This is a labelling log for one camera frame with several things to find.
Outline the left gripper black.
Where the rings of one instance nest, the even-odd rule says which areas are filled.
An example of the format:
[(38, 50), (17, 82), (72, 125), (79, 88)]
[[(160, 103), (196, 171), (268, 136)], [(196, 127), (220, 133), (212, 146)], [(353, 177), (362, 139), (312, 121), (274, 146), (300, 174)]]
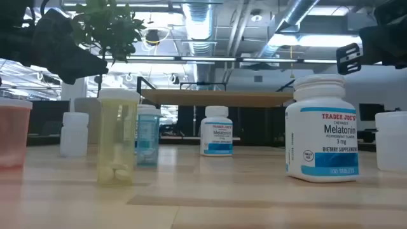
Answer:
[(80, 78), (108, 73), (107, 62), (77, 47), (71, 33), (71, 19), (50, 8), (32, 35), (32, 65), (56, 69), (60, 79), (69, 85)]

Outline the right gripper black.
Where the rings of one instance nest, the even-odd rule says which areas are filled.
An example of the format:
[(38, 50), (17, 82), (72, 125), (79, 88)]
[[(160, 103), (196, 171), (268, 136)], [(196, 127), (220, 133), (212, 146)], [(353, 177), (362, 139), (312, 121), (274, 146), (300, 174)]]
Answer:
[(360, 71), (361, 59), (363, 64), (381, 62), (383, 66), (407, 68), (407, 16), (394, 24), (362, 28), (359, 37), (363, 56), (357, 43), (336, 50), (338, 74), (348, 75)]

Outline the small plain white bottle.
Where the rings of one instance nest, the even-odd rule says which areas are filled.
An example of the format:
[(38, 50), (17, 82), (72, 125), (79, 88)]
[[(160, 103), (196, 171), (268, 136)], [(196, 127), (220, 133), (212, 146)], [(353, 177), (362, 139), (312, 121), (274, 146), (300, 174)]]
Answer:
[(62, 157), (84, 157), (88, 149), (87, 113), (66, 112), (63, 115), (60, 135)]
[(375, 125), (378, 168), (407, 172), (407, 111), (378, 113)]

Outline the white melatonin bottle blue label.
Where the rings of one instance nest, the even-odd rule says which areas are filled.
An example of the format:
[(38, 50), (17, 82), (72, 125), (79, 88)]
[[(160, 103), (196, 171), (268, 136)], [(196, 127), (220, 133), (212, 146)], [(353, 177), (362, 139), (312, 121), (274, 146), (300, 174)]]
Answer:
[(226, 106), (207, 106), (200, 124), (200, 154), (202, 156), (232, 156), (233, 122)]
[(286, 174), (313, 183), (357, 180), (357, 112), (344, 101), (344, 77), (314, 74), (293, 87), (285, 110)]

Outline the yellow translucent pill bottle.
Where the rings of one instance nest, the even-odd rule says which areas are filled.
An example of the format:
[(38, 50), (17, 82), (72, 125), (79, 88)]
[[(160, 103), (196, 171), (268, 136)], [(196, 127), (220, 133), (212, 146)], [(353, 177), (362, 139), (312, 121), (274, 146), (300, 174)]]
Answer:
[(133, 183), (135, 129), (140, 95), (135, 91), (105, 88), (99, 92), (100, 132), (97, 153), (99, 185)]

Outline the red translucent pill bottle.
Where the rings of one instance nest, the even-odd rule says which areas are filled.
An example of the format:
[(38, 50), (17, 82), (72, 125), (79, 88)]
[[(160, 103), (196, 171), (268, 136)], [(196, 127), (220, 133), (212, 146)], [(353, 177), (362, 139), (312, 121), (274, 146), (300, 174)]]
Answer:
[(0, 170), (23, 167), (32, 102), (0, 98)]

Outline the blue translucent pill bottle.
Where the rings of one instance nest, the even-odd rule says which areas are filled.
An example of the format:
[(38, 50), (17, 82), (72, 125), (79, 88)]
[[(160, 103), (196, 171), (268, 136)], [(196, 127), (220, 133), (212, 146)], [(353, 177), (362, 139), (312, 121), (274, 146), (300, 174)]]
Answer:
[(158, 164), (160, 138), (160, 118), (162, 113), (154, 105), (137, 106), (136, 165), (154, 166)]

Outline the tall white planter pot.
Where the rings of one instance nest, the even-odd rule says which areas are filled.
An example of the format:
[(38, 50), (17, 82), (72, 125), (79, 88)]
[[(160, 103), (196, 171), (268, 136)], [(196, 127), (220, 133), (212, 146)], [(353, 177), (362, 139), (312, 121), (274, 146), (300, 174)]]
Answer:
[(98, 145), (101, 111), (99, 100), (97, 98), (76, 98), (74, 100), (74, 111), (89, 115), (88, 144)]

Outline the green leafy indoor tree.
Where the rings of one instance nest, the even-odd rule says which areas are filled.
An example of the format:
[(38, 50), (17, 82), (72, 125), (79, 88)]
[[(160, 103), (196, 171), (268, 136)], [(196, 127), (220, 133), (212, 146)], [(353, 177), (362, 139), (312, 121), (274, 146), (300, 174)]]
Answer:
[(76, 4), (75, 12), (71, 25), (76, 44), (98, 48), (102, 60), (110, 54), (113, 64), (127, 63), (136, 52), (134, 43), (142, 41), (146, 26), (128, 3), (118, 6), (116, 0), (86, 0), (85, 4)]

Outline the black computer monitor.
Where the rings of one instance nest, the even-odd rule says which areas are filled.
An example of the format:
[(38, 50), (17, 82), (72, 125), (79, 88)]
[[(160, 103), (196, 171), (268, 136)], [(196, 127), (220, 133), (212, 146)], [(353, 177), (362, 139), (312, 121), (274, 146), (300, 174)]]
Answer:
[(377, 113), (383, 113), (385, 106), (383, 104), (360, 104), (359, 114), (361, 121), (375, 121)]

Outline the black office partition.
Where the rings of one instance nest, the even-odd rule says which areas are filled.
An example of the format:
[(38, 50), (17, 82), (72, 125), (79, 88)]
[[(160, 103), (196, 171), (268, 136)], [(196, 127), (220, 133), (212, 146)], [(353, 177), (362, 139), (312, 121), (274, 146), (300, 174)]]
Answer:
[(60, 135), (64, 113), (69, 111), (69, 101), (32, 101), (29, 117), (29, 135)]

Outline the black round ceiling fixture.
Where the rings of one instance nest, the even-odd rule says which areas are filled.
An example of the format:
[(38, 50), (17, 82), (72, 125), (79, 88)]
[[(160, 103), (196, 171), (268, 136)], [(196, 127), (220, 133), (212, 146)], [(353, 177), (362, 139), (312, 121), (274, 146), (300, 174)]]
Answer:
[(157, 46), (160, 43), (159, 30), (151, 29), (146, 33), (145, 42), (150, 46)]

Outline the silver slanted ceiling duct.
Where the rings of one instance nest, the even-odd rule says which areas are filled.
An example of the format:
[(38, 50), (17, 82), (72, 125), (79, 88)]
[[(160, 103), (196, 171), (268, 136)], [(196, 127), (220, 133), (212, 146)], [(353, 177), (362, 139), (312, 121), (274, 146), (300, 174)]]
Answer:
[(271, 58), (275, 55), (281, 46), (287, 44), (278, 44), (278, 38), (281, 32), (298, 32), (303, 19), (311, 12), (320, 0), (289, 0), (286, 9), (278, 13), (270, 21), (268, 35), (270, 39), (259, 51), (257, 57)]

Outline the silver spiral ceiling duct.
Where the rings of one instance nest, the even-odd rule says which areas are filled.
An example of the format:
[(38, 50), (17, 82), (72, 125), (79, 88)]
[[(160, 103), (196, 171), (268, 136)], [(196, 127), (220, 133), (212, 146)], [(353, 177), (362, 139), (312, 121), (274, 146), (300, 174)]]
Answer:
[(185, 15), (185, 28), (192, 56), (211, 56), (214, 45), (208, 40), (212, 37), (213, 7), (207, 3), (182, 4)]

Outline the wooden shelf black metal frame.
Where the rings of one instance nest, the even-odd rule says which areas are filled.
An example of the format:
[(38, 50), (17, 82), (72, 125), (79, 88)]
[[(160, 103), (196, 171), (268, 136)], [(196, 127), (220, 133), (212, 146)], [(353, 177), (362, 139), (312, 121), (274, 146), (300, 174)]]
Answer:
[(285, 104), (292, 100), (288, 91), (292, 81), (271, 92), (234, 92), (227, 90), (157, 89), (142, 76), (136, 91), (142, 101), (160, 109), (177, 106), (174, 124), (160, 128), (164, 144), (198, 144), (200, 122), (207, 106), (226, 106), (233, 121), (237, 146), (283, 147), (285, 144)]

